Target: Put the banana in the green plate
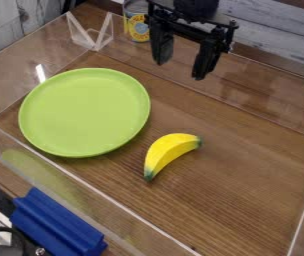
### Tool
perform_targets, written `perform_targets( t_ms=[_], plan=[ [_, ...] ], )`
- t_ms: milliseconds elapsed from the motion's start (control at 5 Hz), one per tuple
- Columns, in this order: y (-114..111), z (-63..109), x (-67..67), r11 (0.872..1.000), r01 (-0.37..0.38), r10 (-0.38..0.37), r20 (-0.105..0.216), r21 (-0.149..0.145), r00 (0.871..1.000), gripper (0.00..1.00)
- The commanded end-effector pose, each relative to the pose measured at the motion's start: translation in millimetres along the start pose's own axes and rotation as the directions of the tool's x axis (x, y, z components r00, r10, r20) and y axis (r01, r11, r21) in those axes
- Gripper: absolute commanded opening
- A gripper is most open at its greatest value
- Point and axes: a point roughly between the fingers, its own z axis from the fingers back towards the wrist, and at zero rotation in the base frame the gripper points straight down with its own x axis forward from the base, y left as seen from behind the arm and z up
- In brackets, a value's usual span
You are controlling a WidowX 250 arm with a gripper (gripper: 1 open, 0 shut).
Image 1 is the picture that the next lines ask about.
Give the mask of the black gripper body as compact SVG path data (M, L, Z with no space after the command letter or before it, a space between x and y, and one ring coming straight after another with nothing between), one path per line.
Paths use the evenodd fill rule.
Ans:
M221 43L221 52L230 51L237 22L218 11L220 0L146 0L147 17L159 18L190 40L212 35Z

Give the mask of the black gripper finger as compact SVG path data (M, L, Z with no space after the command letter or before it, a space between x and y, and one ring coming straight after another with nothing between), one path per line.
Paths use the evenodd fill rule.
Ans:
M149 22L151 57L157 65L165 64L173 55L173 30L157 21Z
M220 43L216 40L205 39L200 43L200 50L191 67L191 77L194 80L202 80L206 74L213 71L220 54Z

